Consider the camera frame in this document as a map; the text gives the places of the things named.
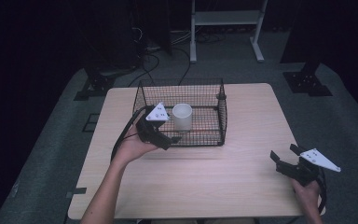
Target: black wire mesh basket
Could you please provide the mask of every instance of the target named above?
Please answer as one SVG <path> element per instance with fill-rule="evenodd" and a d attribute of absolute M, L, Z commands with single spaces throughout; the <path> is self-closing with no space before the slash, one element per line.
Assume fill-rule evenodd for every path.
<path fill-rule="evenodd" d="M 146 105 L 158 105 L 160 102 L 170 116 L 177 104 L 188 104 L 193 109 L 191 130 L 176 131 L 172 118 L 159 127 L 168 137 L 180 139 L 172 147 L 225 144 L 227 104 L 222 78 L 141 80 L 133 111 Z"/>

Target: light wood surface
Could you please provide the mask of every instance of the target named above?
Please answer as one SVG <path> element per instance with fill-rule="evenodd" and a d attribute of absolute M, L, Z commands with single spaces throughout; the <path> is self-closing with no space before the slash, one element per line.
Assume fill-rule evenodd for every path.
<path fill-rule="evenodd" d="M 275 151 L 296 164 L 296 140 L 269 84 L 228 84 L 227 136 L 221 147 L 171 147 L 133 161 L 123 176 L 116 218 L 280 217 L 301 212 Z M 131 117 L 136 88 L 112 89 L 78 179 L 68 216 L 81 219 Z"/>

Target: white triangular marker plate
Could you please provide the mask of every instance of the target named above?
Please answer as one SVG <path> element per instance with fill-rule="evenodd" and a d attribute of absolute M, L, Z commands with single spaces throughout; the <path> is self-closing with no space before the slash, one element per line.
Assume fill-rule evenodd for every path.
<path fill-rule="evenodd" d="M 170 116 L 168 116 L 164 105 L 162 103 L 159 103 L 152 110 L 152 112 L 150 112 L 150 114 L 147 115 L 146 119 L 150 121 L 166 121 L 170 119 Z"/>
<path fill-rule="evenodd" d="M 300 156 L 315 165 L 322 166 L 326 169 L 336 172 L 341 171 L 341 168 L 337 167 L 334 163 L 332 163 L 329 159 L 327 159 L 322 153 L 320 153 L 316 148 L 305 151 L 301 153 Z"/>

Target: cup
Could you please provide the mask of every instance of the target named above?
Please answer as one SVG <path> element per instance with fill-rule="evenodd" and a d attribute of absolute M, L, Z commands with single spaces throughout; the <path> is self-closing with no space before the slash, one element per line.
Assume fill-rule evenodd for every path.
<path fill-rule="evenodd" d="M 188 104 L 177 104 L 173 107 L 173 123 L 176 131 L 191 130 L 193 109 Z"/>

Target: person's right arm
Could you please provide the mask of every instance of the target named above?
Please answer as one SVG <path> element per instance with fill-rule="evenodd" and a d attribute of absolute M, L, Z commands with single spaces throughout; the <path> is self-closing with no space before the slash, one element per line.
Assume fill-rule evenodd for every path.
<path fill-rule="evenodd" d="M 316 181 L 312 181 L 307 186 L 303 187 L 294 179 L 291 179 L 291 182 L 307 223 L 322 224 L 322 218 L 318 210 L 318 183 Z"/>

